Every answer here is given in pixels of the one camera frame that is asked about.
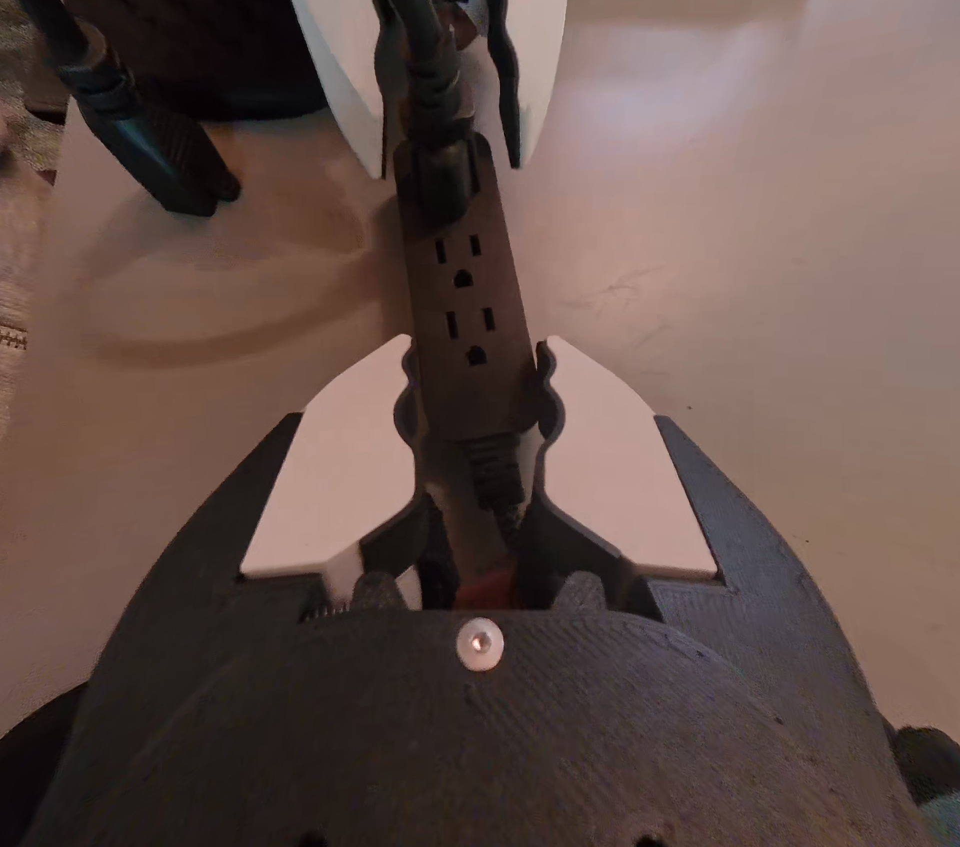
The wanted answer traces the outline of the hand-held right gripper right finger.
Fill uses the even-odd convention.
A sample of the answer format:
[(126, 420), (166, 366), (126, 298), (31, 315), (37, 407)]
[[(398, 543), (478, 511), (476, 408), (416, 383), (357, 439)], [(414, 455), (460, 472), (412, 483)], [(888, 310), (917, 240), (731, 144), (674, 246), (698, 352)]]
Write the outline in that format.
[(638, 578), (713, 582), (718, 565), (654, 410), (569, 341), (537, 344), (542, 442), (520, 534), (526, 594), (572, 574), (606, 594)]

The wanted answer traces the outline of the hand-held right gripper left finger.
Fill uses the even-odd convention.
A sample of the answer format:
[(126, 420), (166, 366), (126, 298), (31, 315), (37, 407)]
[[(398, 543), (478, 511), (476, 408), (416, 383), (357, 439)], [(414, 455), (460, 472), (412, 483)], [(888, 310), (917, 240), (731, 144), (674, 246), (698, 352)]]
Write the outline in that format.
[(412, 609), (453, 606), (449, 536), (417, 457), (412, 375), (412, 338), (398, 334), (310, 400), (241, 577), (319, 577), (326, 602), (338, 609), (361, 577), (383, 573)]

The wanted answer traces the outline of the black power strip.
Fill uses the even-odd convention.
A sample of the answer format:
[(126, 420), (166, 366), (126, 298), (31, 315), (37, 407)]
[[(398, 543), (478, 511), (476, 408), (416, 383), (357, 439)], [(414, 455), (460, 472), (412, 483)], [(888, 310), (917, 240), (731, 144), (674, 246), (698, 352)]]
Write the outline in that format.
[(518, 450), (538, 421), (538, 375), (491, 147), (462, 149), (462, 212), (428, 206), (426, 153), (402, 142), (393, 176), (414, 327), (418, 389), (432, 438), (463, 457), (474, 498), (507, 549), (526, 492)]

